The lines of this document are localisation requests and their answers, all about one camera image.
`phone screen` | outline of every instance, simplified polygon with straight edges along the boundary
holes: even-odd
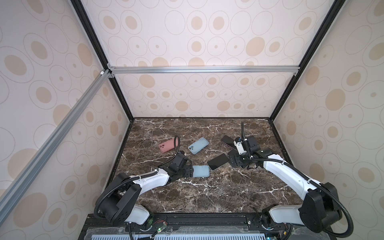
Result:
[[[233,140],[232,138],[228,137],[227,135],[225,135],[225,136],[221,139],[221,141],[222,141],[223,143],[227,144],[228,146],[230,146],[230,147],[236,149],[235,145],[233,144],[233,141],[234,141],[234,140]]]
[[[211,170],[215,170],[217,169],[218,167],[221,167],[223,166],[224,164],[226,164],[227,162],[229,162],[229,158],[223,153],[217,157],[215,157],[214,159],[212,160],[209,160],[207,162],[208,166],[211,168]]]

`blue smartphone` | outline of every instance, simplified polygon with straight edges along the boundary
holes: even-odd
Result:
[[[209,142],[205,138],[200,138],[196,142],[192,143],[188,146],[188,149],[191,151],[193,155],[200,152],[201,149],[205,148]]]
[[[209,177],[209,166],[196,166],[193,165],[193,177]]]

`aluminum rail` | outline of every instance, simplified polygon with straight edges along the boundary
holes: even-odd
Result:
[[[295,65],[281,66],[175,66],[175,67],[116,67],[110,66],[112,74],[129,73],[297,73]]]
[[[4,197],[0,201],[0,226],[4,223],[13,208],[28,190],[28,187],[32,184],[33,180],[60,145],[61,141],[84,112],[97,91],[100,89],[101,85],[109,77],[111,77],[109,70],[103,70],[101,73],[85,91],[79,101],[73,106],[59,126],[57,126],[55,131],[45,141],[44,145],[39,149],[35,157],[24,168],[24,171],[19,174],[19,176],[13,181],[12,185],[5,192]]]

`black cable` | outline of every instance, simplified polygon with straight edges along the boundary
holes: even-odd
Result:
[[[175,155],[174,155],[171,159],[169,159],[168,161],[166,161],[166,162],[164,162],[164,163],[158,165],[157,167],[163,166],[164,164],[166,164],[166,163],[172,161],[172,160],[175,158],[176,154],[179,152],[179,150],[180,150],[180,137],[179,137],[178,135],[176,135],[176,136],[173,138],[173,146],[175,147],[175,152],[176,152]]]
[[[269,161],[269,162],[278,162],[278,163],[283,163],[284,162],[284,165],[289,167],[290,169],[294,170],[297,174],[299,174],[301,177],[303,177],[306,181],[309,180],[309,178],[307,177],[307,175],[303,174],[302,172],[300,172],[297,168],[295,168],[294,166],[292,166],[291,164],[285,162],[285,161],[282,161],[280,159],[273,159],[273,158],[255,158],[253,156],[251,156],[250,158],[251,160],[254,160],[254,161]],[[332,236],[335,236],[335,237],[338,237],[338,238],[346,238],[346,237],[349,237],[352,233],[353,233],[353,221],[352,221],[352,217],[351,215],[349,214],[348,210],[344,207],[344,205],[332,194],[330,193],[325,187],[317,184],[316,182],[310,180],[309,181],[310,184],[314,185],[315,187],[317,187],[318,189],[320,189],[322,192],[324,192],[327,196],[329,196],[341,209],[341,211],[344,213],[344,216],[347,220],[347,223],[348,223],[348,228],[345,232],[343,233],[335,233],[335,232],[332,232],[332,231],[329,231],[327,229],[324,229],[323,231],[327,234],[330,234]]]
[[[244,134],[244,122],[241,122],[241,140],[245,139],[245,134]]]
[[[283,238],[281,238],[281,240],[287,240],[291,236],[292,230],[293,230],[293,224],[291,224],[291,226],[289,227],[288,232],[284,235]]]
[[[131,224],[130,223],[128,224],[128,230],[129,230],[130,240],[133,240],[133,236],[132,236],[132,232],[131,232]]]
[[[106,219],[105,217],[99,215],[99,207],[100,207],[101,203],[104,201],[104,199],[106,199],[110,194],[112,194],[114,191],[116,191],[117,189],[119,189],[123,185],[126,185],[126,184],[128,184],[128,183],[130,183],[132,181],[135,181],[135,180],[139,180],[140,178],[143,179],[143,178],[146,178],[146,177],[152,177],[152,176],[155,176],[156,174],[157,174],[157,172],[152,172],[152,173],[149,173],[149,174],[141,175],[141,177],[139,177],[139,176],[131,177],[131,178],[125,180],[125,181],[122,181],[119,185],[117,185],[114,188],[112,188],[109,192],[107,192],[106,194],[104,194],[100,198],[100,200],[95,204],[95,209],[93,210],[93,215],[96,218],[99,218],[99,219]]]
[[[250,157],[251,152],[251,145],[249,144],[248,140],[245,140],[245,133],[244,133],[244,122],[241,122],[241,141],[244,143],[245,151],[247,152],[247,156]]]

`polka dot wallpaper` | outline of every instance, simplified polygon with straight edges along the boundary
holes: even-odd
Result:
[[[0,195],[100,69],[67,1],[1,1]]]
[[[348,239],[384,234],[383,33],[383,0],[349,1],[275,120],[295,166],[336,186]]]
[[[83,0],[113,66],[298,65],[333,0]]]
[[[269,117],[293,73],[117,74],[135,117]]]
[[[0,240],[77,240],[108,179],[128,123],[106,81],[0,227]],[[33,153],[26,149],[18,154]],[[17,165],[10,163],[13,175]]]

